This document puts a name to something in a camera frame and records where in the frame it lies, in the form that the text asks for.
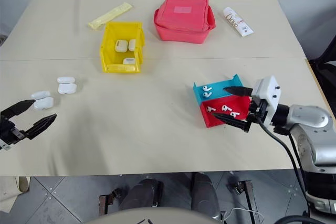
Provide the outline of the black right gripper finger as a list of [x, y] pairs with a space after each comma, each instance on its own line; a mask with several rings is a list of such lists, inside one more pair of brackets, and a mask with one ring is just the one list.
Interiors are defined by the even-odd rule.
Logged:
[[212, 113], [212, 115], [227, 125], [249, 132], [249, 122], [235, 119], [233, 116], [224, 113]]
[[253, 89], [247, 87], [225, 87], [224, 91], [237, 96], [251, 96]]

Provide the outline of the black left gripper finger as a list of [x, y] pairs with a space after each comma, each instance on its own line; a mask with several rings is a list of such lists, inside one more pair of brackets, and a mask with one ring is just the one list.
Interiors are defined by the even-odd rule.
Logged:
[[9, 108], [6, 108], [1, 112], [1, 115], [4, 116], [7, 119], [10, 119], [14, 116], [20, 115], [21, 113], [28, 110], [33, 104], [35, 103], [35, 100], [24, 100], [20, 101]]
[[26, 131], [26, 137], [30, 140], [35, 138], [37, 135], [46, 130], [56, 119], [57, 114], [52, 114], [50, 116], [46, 116], [41, 120], [37, 121], [33, 124], [33, 126]]

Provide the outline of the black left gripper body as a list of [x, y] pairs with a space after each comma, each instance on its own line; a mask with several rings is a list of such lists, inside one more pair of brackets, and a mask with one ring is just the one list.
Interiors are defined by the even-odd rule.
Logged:
[[13, 122], [1, 116], [1, 148], [11, 148], [25, 138], [25, 131], [18, 130]]

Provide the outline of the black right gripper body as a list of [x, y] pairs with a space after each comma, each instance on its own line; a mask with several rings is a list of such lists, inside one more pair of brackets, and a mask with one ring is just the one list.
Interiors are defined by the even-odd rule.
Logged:
[[252, 98], [246, 121], [258, 123], [260, 119], [263, 123], [267, 115], [268, 102], [266, 99]]

